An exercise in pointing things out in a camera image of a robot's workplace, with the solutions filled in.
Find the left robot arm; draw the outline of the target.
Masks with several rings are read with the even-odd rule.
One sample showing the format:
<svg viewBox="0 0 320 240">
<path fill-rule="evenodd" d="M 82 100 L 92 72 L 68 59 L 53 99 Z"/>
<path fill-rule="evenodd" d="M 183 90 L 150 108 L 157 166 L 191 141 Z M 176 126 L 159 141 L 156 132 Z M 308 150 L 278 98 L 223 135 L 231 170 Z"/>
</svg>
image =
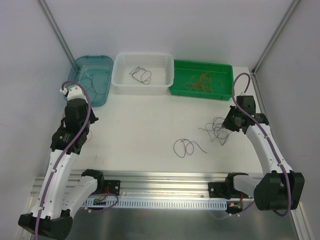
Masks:
<svg viewBox="0 0 320 240">
<path fill-rule="evenodd" d="M 105 189 L 104 175 L 87 169 L 75 189 L 64 197 L 69 176 L 82 146 L 87 141 L 90 125 L 98 120 L 85 99 L 69 100 L 65 116 L 51 138 L 51 153 L 47 172 L 35 205 L 29 213 L 20 215 L 18 225 L 36 237 L 64 240 L 69 235 L 73 218 L 90 194 L 99 195 Z"/>
</svg>

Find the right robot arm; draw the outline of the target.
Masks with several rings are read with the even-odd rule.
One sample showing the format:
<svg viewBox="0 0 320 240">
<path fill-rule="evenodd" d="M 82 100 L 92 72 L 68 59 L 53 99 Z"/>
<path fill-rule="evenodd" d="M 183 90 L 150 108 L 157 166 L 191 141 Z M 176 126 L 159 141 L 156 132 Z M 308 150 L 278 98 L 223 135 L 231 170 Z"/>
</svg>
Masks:
<svg viewBox="0 0 320 240">
<path fill-rule="evenodd" d="M 232 132 L 243 132 L 249 139 L 260 162 L 263 177 L 254 178 L 247 173 L 230 173 L 224 185 L 229 197 L 241 192 L 254 199 L 261 211 L 274 211 L 281 215 L 298 207 L 305 178 L 295 172 L 282 156 L 273 138 L 269 121 L 263 113 L 256 112 L 252 95 L 239 95 L 233 98 L 235 105 L 223 122 Z"/>
</svg>

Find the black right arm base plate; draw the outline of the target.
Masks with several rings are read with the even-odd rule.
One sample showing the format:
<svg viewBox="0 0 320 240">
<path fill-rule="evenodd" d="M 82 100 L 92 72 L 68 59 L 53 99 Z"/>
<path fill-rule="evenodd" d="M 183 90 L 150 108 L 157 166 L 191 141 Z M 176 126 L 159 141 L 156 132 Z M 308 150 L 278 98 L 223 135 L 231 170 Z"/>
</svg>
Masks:
<svg viewBox="0 0 320 240">
<path fill-rule="evenodd" d="M 224 182 L 209 182 L 208 195 L 210 198 L 228 199 L 227 185 Z"/>
</svg>

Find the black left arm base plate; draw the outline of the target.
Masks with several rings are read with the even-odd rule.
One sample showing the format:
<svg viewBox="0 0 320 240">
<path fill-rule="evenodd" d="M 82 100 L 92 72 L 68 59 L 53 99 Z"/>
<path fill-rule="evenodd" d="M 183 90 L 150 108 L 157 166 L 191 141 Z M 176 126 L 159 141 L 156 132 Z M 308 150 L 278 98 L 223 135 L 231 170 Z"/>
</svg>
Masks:
<svg viewBox="0 0 320 240">
<path fill-rule="evenodd" d="M 120 195 L 121 181 L 120 180 L 104 180 L 103 193 Z"/>
</svg>

